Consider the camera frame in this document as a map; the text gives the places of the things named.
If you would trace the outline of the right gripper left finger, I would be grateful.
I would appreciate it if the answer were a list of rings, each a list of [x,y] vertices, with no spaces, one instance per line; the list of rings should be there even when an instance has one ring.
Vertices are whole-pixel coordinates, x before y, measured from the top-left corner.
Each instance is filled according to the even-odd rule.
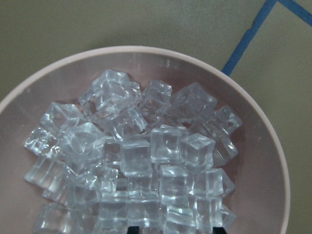
[[[139,234],[140,227],[139,226],[129,226],[127,230],[127,234]]]

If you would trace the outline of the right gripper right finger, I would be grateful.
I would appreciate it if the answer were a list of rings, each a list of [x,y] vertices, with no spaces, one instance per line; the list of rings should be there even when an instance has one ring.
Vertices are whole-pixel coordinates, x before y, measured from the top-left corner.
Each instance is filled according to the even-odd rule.
[[[213,227],[213,234],[227,234],[223,227]]]

